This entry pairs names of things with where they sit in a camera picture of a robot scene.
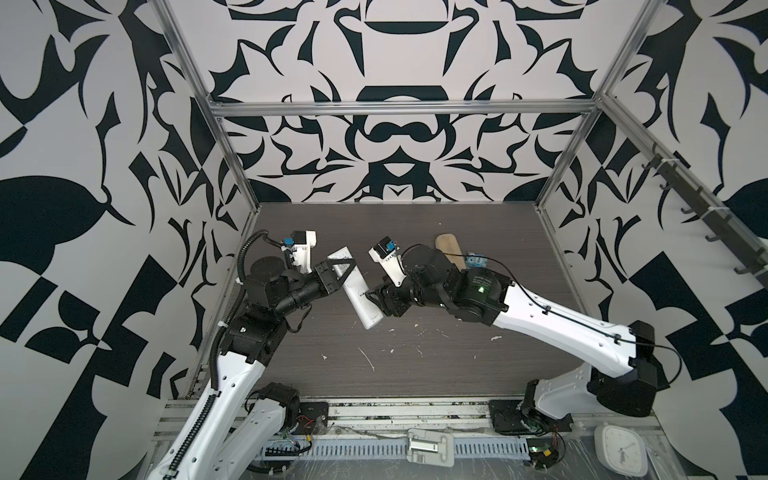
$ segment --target aluminum frame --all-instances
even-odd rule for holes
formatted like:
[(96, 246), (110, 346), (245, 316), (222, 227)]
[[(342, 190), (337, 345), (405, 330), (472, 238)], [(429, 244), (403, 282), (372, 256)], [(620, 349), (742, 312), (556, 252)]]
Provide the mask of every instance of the aluminum frame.
[[(656, 14), (666, 4), (667, 0), (646, 0), (643, 4), (627, 33), (627, 37), (621, 43), (614, 60), (611, 62), (611, 66), (608, 68), (605, 77), (603, 77), (603, 81), (592, 97), (596, 105), (598, 99), (602, 95), (612, 92), (616, 84), (621, 80), (624, 72), (627, 70), (627, 66), (648, 36), (648, 30), (653, 24)], [(573, 160), (576, 158), (578, 149), (586, 141), (587, 136), (592, 131), (599, 117), (600, 111), (595, 108), (581, 119), (581, 123), (571, 135), (568, 145), (566, 145), (565, 150), (563, 150), (563, 153), (558, 158), (552, 173), (544, 184), (544, 188), (541, 189), (541, 193), (536, 199), (536, 204), (539, 207), (544, 208), (552, 194), (557, 191), (565, 172), (568, 171), (568, 168), (571, 167)]]
[(672, 152), (612, 95), (601, 95), (598, 107), (627, 135), (632, 144), (649, 160), (669, 188), (688, 203), (686, 213), (696, 213), (715, 233), (709, 241), (722, 240), (730, 252), (744, 265), (736, 273), (751, 273), (768, 290), (768, 253), (760, 238), (685, 167)]
[(541, 225), (544, 227), (544, 233), (547, 236), (547, 240), (549, 240), (550, 247), (552, 247), (552, 250), (554, 251), (554, 258), (557, 259), (558, 261), (558, 265), (560, 266), (560, 270), (563, 273), (565, 282), (568, 284), (568, 288), (571, 289), (571, 293), (573, 293), (574, 295), (574, 301), (576, 302), (576, 306), (578, 307), (579, 313), (593, 316), (594, 318), (600, 318), (600, 312), (589, 311), (587, 304), (584, 302), (584, 297), (581, 295), (581, 291), (578, 289), (576, 281), (574, 280), (574, 277), (571, 274), (571, 268), (569, 267), (568, 262), (565, 259), (565, 255), (563, 254), (563, 249), (560, 247), (558, 238), (555, 236), (555, 229), (554, 229), (554, 226), (552, 225), (552, 221), (549, 219), (549, 214), (547, 214), (545, 210), (542, 210), (541, 208), (538, 208), (538, 207), (535, 207), (535, 210), (536, 210), (536, 213), (538, 214), (539, 220), (541, 221)]
[(669, 149), (667, 149), (643, 124), (631, 113), (619, 100), (613, 95), (602, 94), (598, 98), (598, 108), (600, 108), (621, 130), (627, 135), (632, 144), (650, 160), (656, 154), (661, 154), (662, 158), (675, 158)]
[[(415, 397), (415, 398), (315, 398), (303, 397), (303, 402), (328, 402), (329, 416), (324, 419), (328, 429), (315, 438), (365, 439), (370, 432), (379, 436), (401, 436), (411, 428), (451, 429), (458, 437), (487, 437), (495, 435), (488, 410), (490, 400), (523, 400), (522, 396), (478, 397)], [(169, 400), (155, 429), (154, 442), (172, 441), (192, 413), (197, 400)], [(241, 408), (233, 426), (246, 418)], [(663, 435), (655, 416), (643, 418), (618, 413), (580, 413), (573, 415), (574, 424), (594, 428), (603, 422), (628, 428), (658, 431)]]
[(576, 153), (581, 145), (587, 140), (594, 124), (598, 122), (601, 111), (595, 105), (595, 107), (586, 115), (581, 117), (581, 121), (574, 129), (574, 133), (571, 134), (571, 138), (568, 140), (568, 144), (565, 146), (563, 153), (556, 160), (552, 173), (547, 177), (547, 181), (544, 183), (544, 187), (536, 199), (536, 206), (543, 209), (547, 206), (547, 202), (552, 197), (555, 191), (557, 191), (560, 182), (565, 176), (565, 172), (571, 168), (571, 164), (576, 158)]
[(594, 107), (591, 99), (446, 100), (446, 101), (337, 101), (294, 103), (214, 102), (217, 117), (269, 117), (284, 115), (392, 115), (392, 114), (509, 114), (583, 113)]
[(197, 106), (200, 107), (200, 111), (203, 113), (203, 118), (208, 125), (208, 130), (210, 130), (211, 134), (214, 136), (214, 140), (220, 145), (224, 155), (224, 161), (227, 162), (227, 166), (235, 177), (235, 183), (237, 183), (237, 187), (240, 188), (240, 192), (245, 197), (248, 207), (251, 211), (255, 212), (259, 207), (259, 201), (250, 187), (250, 182), (243, 170), (243, 165), (240, 163), (240, 157), (237, 156), (237, 153), (227, 136), (227, 132), (221, 126), (221, 120), (216, 118), (210, 109), (208, 90), (205, 88), (203, 79), (200, 76), (200, 71), (197, 69), (194, 59), (192, 59), (192, 54), (187, 47), (187, 43), (184, 41), (181, 28), (179, 27), (176, 17), (174, 17), (173, 10), (168, 4), (168, 0), (150, 0), (150, 4), (152, 5), (157, 20), (160, 22), (163, 29), (165, 41), (176, 56), (181, 73), (184, 74), (184, 79), (187, 80), (187, 83), (192, 90)]
[[(261, 213), (261, 207), (258, 207), (256, 211), (251, 212), (248, 216), (248, 220), (245, 222), (245, 226), (243, 227), (244, 235), (240, 237), (240, 242), (237, 244), (237, 250), (236, 252), (239, 252), (243, 248), (243, 244), (245, 243), (245, 240), (248, 238), (251, 232), (255, 231), (256, 221), (259, 218), (259, 214)], [(235, 263), (237, 262), (237, 257), (234, 257), (232, 259), (232, 263), (229, 269), (229, 272), (227, 273), (227, 276), (224, 279), (223, 286), (221, 288), (221, 292), (219, 292), (219, 297), (216, 301), (216, 308), (214, 310), (213, 315), (209, 319), (209, 325), (207, 327), (207, 331), (205, 332), (203, 336), (203, 342), (200, 344), (200, 348), (197, 349), (197, 356), (195, 357), (195, 361), (193, 364), (193, 367), (190, 369), (189, 373), (187, 374), (187, 377), (185, 378), (184, 382), (184, 390), (183, 392), (186, 392), (186, 398), (190, 399), (192, 398), (192, 395), (194, 394), (195, 390), (202, 391), (203, 387), (205, 385), (198, 385), (198, 383), (202, 383), (200, 376), (200, 371), (203, 369), (203, 365), (208, 360), (208, 353), (210, 352), (210, 344), (214, 339), (214, 331), (218, 328), (218, 322), (217, 319), (223, 319), (226, 315), (227, 307), (233, 302), (233, 298), (237, 295), (237, 291), (233, 288), (233, 285), (235, 284), (235, 278), (237, 277), (237, 268), (235, 266)], [(207, 372), (205, 374), (205, 382), (207, 382)]]

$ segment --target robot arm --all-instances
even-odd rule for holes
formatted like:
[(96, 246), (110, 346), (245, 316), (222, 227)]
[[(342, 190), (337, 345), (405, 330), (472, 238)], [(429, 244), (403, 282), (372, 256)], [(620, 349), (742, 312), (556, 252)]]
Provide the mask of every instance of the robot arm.
[(654, 330), (646, 323), (623, 326), (582, 315), (498, 272), (460, 271), (426, 245), (400, 256), (386, 237), (370, 253), (388, 267), (389, 278), (366, 294), (385, 315), (402, 316), (411, 305), (443, 308), (465, 322), (525, 333), (584, 360), (574, 372), (531, 386), (535, 408), (550, 419), (605, 409), (646, 416), (666, 383), (653, 356)]
[[(287, 252), (285, 263), (279, 257), (264, 257), (244, 275), (246, 306), (231, 322), (219, 323), (220, 334), (214, 338), (209, 361), (211, 380), (179, 436), (148, 478), (239, 478), (272, 435), (295, 426), (299, 415), (298, 392), (270, 383), (259, 391), (243, 424), (227, 437), (240, 407), (269, 365), (286, 331), (298, 331), (288, 326), (287, 315), (343, 287), (350, 299), (361, 297), (358, 304), (366, 318), (378, 321), (383, 317), (363, 296), (368, 286), (346, 247), (314, 268), (308, 267), (309, 248), (314, 244), (314, 236), (309, 233), (293, 232), (286, 240), (304, 241), (287, 242), (290, 245), (266, 238)], [(254, 234), (247, 246), (255, 241), (256, 235), (263, 237), (266, 231)], [(240, 272), (246, 251), (244, 247), (238, 256)], [(237, 303), (230, 315), (234, 316), (236, 311)]]

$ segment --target metal rail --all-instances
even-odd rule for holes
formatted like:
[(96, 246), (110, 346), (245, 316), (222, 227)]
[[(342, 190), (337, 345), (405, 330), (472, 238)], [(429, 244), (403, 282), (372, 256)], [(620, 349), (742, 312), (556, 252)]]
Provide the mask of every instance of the metal rail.
[(293, 103), (212, 103), (217, 117), (269, 117), (284, 115), (392, 115), (392, 114), (507, 114), (580, 113), (590, 111), (590, 99), (446, 100), (446, 101), (338, 101)]
[[(662, 6), (666, 5), (666, 3), (667, 0), (646, 0), (643, 4), (627, 37), (624, 39), (624, 42), (622, 42), (616, 53), (616, 57), (614, 57), (605, 77), (603, 77), (603, 81), (595, 91), (594, 96), (592, 97), (594, 100), (613, 91), (616, 84), (624, 76), (624, 72), (627, 70), (627, 66), (629, 66), (632, 58), (634, 58), (637, 51), (640, 50), (640, 46), (645, 41), (645, 38), (648, 35), (648, 30), (656, 18), (656, 14)], [(538, 199), (536, 199), (536, 204), (540, 208), (544, 208), (552, 197), (552, 194), (557, 191), (565, 172), (571, 167), (571, 164), (576, 158), (578, 149), (592, 131), (595, 122), (597, 122), (600, 117), (600, 113), (601, 112), (598, 109), (594, 109), (588, 115), (582, 117), (581, 123), (576, 127), (573, 135), (571, 135), (568, 145), (565, 146), (565, 150), (563, 150), (563, 153), (558, 158), (551, 175), (547, 179), (544, 188), (541, 189)]]
[(184, 78), (190, 85), (195, 101), (197, 101), (197, 105), (203, 113), (205, 123), (208, 125), (208, 129), (214, 136), (216, 143), (221, 147), (224, 154), (224, 161), (227, 162), (227, 166), (230, 168), (230, 172), (232, 172), (232, 175), (235, 178), (237, 187), (245, 196), (245, 201), (248, 203), (251, 211), (255, 212), (259, 207), (259, 201), (256, 199), (256, 195), (253, 194), (250, 182), (243, 170), (243, 164), (240, 163), (240, 157), (237, 156), (237, 153), (232, 147), (227, 132), (224, 131), (221, 126), (220, 120), (216, 118), (213, 112), (211, 112), (210, 102), (208, 101), (208, 90), (205, 88), (203, 79), (200, 76), (200, 71), (197, 70), (194, 59), (192, 59), (192, 54), (187, 47), (187, 43), (184, 41), (184, 37), (181, 34), (181, 28), (174, 17), (173, 10), (169, 5), (168, 0), (151, 0), (150, 3), (154, 8), (154, 13), (163, 29), (165, 41), (168, 42), (170, 50), (179, 61), (181, 73), (184, 74)]
[(662, 145), (623, 104), (610, 95), (602, 95), (598, 106), (627, 135), (627, 138), (650, 161), (646, 168), (655, 169), (667, 185), (688, 204), (683, 213), (696, 214), (712, 230), (710, 242), (722, 241), (742, 263), (733, 270), (739, 275), (752, 274), (768, 290), (768, 252), (766, 244), (755, 235), (725, 204), (705, 186), (681, 161)]

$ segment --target wooden spatula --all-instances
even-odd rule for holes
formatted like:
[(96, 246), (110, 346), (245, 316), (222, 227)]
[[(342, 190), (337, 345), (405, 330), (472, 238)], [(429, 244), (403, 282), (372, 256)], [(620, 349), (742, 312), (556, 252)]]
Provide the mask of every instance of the wooden spatula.
[(461, 255), (462, 249), (458, 247), (458, 241), (453, 233), (444, 233), (438, 235), (435, 240), (435, 248), (443, 253), (453, 253), (454, 255), (446, 255), (448, 260), (451, 260), (459, 270), (465, 270), (467, 264), (464, 261), (464, 257), (456, 257), (455, 255)]

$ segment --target white plastic bracket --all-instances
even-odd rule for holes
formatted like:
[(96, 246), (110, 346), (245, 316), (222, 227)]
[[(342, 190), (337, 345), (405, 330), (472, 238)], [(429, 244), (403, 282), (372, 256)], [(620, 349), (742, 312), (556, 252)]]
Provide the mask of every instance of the white plastic bracket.
[(431, 430), (410, 429), (406, 443), (406, 458), (409, 462), (423, 465), (452, 467), (453, 435)]
[(395, 286), (402, 285), (402, 281), (406, 279), (406, 274), (402, 271), (402, 267), (400, 266), (400, 255), (397, 254), (396, 248), (384, 258), (379, 257), (379, 254), (373, 248), (368, 250), (368, 254), (374, 262), (381, 264)]

